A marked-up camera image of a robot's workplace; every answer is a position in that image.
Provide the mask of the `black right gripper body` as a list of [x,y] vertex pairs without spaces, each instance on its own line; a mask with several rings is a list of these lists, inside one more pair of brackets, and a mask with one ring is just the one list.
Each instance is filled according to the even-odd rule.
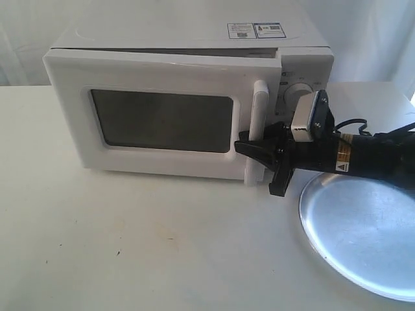
[[284,196],[296,169],[334,173],[338,138],[339,135],[328,133],[316,141],[298,143],[286,127],[276,130],[272,137],[275,148],[270,194]]

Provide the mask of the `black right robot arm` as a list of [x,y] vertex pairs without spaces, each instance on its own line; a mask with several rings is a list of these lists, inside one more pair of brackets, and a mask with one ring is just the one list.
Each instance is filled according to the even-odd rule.
[[239,134],[235,151],[274,173],[268,188],[283,197],[296,169],[385,181],[414,190],[414,125],[389,133],[369,135],[364,119],[329,126],[310,143],[294,140],[289,127],[277,122],[265,128],[263,138],[250,140]]

